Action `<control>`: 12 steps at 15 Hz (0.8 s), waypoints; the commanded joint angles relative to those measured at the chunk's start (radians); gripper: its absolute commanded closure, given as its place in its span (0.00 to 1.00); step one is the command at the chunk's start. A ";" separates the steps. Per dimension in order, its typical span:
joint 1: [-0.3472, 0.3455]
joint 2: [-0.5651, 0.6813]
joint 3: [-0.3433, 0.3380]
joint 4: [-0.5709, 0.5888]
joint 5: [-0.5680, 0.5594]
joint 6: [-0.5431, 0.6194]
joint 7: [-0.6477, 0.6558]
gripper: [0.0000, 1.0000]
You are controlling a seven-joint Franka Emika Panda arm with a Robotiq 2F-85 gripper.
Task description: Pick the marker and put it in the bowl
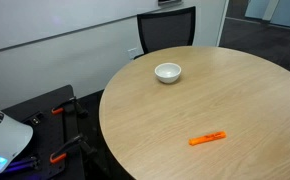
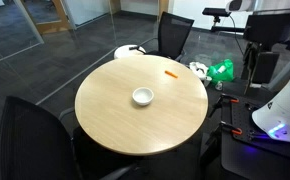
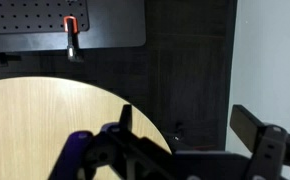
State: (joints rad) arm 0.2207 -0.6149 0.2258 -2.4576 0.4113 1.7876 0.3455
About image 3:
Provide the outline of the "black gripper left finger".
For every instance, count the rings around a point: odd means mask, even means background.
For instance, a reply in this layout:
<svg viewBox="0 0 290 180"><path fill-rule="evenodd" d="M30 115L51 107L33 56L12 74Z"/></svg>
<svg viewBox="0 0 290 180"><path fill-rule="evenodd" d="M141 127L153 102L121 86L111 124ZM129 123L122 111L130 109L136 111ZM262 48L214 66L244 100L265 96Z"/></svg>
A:
<svg viewBox="0 0 290 180"><path fill-rule="evenodd" d="M147 137L132 133L132 106L104 131L112 146L111 169L123 180L172 180L171 154Z"/></svg>

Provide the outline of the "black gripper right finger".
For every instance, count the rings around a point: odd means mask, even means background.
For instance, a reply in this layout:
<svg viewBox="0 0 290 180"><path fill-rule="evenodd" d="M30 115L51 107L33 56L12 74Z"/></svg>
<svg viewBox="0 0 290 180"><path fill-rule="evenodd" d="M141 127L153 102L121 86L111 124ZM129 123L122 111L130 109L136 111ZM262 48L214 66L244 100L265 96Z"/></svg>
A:
<svg viewBox="0 0 290 180"><path fill-rule="evenodd" d="M287 131L265 125L242 105L234 105L230 127L252 153L247 180L280 180L286 151Z"/></svg>

